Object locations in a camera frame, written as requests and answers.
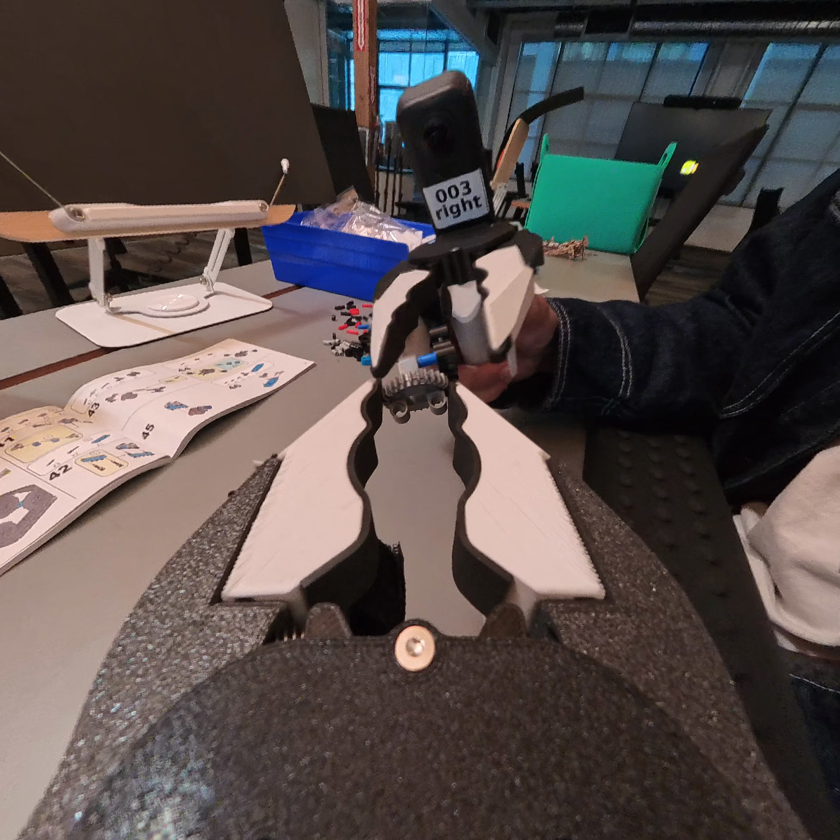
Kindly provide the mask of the pile of small pins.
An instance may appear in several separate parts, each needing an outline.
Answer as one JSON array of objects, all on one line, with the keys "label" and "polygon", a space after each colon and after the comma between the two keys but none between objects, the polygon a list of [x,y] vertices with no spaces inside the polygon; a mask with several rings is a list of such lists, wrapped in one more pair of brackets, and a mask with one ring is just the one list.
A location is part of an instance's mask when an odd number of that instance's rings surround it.
[{"label": "pile of small pins", "polygon": [[347,299],[334,304],[327,317],[322,344],[337,358],[371,366],[373,303]]}]

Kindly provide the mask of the blue plastic bin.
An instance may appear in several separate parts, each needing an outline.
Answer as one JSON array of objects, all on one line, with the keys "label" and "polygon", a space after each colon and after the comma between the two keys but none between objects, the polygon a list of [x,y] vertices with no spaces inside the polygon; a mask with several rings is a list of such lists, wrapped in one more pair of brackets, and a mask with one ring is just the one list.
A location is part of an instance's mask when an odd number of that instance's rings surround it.
[{"label": "blue plastic bin", "polygon": [[261,228],[280,282],[370,301],[378,281],[408,256],[404,244],[302,226],[307,215]]}]

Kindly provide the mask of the black panel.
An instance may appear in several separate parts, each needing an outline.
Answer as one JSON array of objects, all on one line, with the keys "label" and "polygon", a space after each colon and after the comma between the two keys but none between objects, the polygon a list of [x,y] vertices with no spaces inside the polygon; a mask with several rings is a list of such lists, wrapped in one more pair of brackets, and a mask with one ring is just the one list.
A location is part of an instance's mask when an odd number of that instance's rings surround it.
[{"label": "black panel", "polygon": [[676,144],[659,188],[671,202],[631,257],[640,300],[718,200],[740,183],[770,114],[764,108],[632,106],[616,149],[619,161],[654,163]]}]

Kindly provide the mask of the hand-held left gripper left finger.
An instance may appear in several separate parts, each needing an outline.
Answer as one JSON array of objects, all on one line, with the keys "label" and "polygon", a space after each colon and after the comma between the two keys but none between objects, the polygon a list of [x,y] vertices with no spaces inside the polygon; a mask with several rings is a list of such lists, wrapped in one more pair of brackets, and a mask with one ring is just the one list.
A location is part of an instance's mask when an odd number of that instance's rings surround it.
[{"label": "hand-held left gripper left finger", "polygon": [[381,423],[381,389],[368,382],[281,454],[223,601],[353,603],[370,589],[379,543],[364,484]]}]

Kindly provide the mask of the white shirt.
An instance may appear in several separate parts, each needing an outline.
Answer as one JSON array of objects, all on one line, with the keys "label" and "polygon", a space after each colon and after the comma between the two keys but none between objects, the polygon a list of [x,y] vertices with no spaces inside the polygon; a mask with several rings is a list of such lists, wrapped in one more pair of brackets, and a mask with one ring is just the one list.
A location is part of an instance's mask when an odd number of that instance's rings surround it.
[{"label": "white shirt", "polygon": [[771,504],[750,502],[733,521],[780,645],[838,661],[838,441]]}]

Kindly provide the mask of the blue jeans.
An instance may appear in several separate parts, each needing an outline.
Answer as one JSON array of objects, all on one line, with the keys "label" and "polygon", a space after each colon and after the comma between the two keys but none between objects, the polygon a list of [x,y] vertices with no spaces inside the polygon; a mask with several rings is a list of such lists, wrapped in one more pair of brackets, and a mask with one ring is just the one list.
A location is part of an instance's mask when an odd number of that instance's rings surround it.
[{"label": "blue jeans", "polygon": [[839,814],[839,664],[784,651],[791,685],[820,764],[830,802]]}]

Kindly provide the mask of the grey desk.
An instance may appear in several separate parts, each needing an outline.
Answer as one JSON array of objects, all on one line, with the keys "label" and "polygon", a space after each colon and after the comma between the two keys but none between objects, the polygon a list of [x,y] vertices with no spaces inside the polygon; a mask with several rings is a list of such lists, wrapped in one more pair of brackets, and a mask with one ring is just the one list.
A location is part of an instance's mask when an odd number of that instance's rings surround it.
[{"label": "grey desk", "polygon": [[564,465],[605,605],[523,637],[282,640],[215,591],[312,410],[222,421],[2,576],[2,837],[802,838],[684,592]]}]

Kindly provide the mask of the crumpled clear plastic wrap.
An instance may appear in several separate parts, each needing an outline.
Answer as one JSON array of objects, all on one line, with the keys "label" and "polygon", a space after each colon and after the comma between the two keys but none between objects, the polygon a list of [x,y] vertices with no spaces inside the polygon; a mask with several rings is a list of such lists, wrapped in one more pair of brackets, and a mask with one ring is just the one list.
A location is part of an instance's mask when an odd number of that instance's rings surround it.
[{"label": "crumpled clear plastic wrap", "polygon": [[401,243],[408,248],[422,244],[424,233],[386,215],[362,201],[354,188],[342,192],[335,203],[304,214],[302,226]]}]

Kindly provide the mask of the dark denim jacket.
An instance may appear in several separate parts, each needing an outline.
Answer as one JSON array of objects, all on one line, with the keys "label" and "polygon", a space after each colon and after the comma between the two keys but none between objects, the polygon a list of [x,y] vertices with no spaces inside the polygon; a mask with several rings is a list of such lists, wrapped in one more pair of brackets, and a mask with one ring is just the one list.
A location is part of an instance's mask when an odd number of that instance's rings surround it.
[{"label": "dark denim jacket", "polygon": [[775,498],[838,440],[838,183],[835,172],[749,236],[719,287],[751,324],[713,437],[733,505]]}]

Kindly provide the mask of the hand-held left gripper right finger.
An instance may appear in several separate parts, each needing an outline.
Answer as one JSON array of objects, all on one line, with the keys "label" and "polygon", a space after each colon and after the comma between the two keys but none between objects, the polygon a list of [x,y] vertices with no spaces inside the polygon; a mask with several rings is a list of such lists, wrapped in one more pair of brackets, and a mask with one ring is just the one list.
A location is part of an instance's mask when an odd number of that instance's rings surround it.
[{"label": "hand-held left gripper right finger", "polygon": [[605,598],[549,455],[462,384],[450,391],[454,467],[465,484],[453,574],[469,600]]}]

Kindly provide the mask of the dark board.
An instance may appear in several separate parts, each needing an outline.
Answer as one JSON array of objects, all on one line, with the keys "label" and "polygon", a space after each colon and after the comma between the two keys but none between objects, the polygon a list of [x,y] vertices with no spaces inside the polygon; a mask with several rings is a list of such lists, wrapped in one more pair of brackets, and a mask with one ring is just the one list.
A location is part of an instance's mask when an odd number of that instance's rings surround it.
[{"label": "dark board", "polygon": [[335,196],[272,1],[5,1],[1,148],[58,202]]}]

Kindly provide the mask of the grey gear assembly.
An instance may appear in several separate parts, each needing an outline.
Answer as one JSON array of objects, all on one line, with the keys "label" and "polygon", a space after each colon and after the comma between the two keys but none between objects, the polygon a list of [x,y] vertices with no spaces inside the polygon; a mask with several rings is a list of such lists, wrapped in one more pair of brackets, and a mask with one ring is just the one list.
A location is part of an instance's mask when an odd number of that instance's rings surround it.
[{"label": "grey gear assembly", "polygon": [[382,384],[383,403],[398,424],[406,424],[414,412],[429,409],[444,415],[448,408],[447,375],[431,368],[397,374]]}]

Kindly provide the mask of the instruction booklet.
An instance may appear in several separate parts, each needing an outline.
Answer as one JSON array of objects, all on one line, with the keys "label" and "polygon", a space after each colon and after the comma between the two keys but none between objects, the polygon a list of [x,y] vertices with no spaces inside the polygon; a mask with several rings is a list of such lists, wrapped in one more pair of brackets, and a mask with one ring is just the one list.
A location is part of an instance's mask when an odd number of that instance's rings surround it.
[{"label": "instruction booklet", "polygon": [[64,407],[1,422],[1,572],[135,475],[174,460],[198,430],[315,363],[227,339],[81,387]]}]

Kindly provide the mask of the blue black pin connector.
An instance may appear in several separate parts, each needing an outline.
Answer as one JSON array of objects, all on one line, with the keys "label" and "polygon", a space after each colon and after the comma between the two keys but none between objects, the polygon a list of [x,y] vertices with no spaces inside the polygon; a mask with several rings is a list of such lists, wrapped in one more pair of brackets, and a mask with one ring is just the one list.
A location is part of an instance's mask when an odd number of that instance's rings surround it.
[{"label": "blue black pin connector", "polygon": [[396,371],[409,375],[419,371],[439,370],[456,373],[459,351],[451,328],[446,323],[427,324],[420,319],[406,339]]}]

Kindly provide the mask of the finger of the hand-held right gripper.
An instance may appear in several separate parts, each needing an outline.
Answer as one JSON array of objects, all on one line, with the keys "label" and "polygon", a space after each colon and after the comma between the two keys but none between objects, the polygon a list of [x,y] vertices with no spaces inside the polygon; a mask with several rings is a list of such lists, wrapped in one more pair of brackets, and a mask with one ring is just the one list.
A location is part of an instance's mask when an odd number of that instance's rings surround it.
[{"label": "finger of the hand-held right gripper", "polygon": [[518,373],[516,340],[534,297],[534,269],[519,249],[497,249],[479,257],[476,268],[481,298],[477,323],[477,361],[504,357],[511,375]]},{"label": "finger of the hand-held right gripper", "polygon": [[373,298],[371,372],[383,379],[403,355],[406,342],[421,314],[434,298],[434,280],[428,269],[396,266],[377,283]]}]

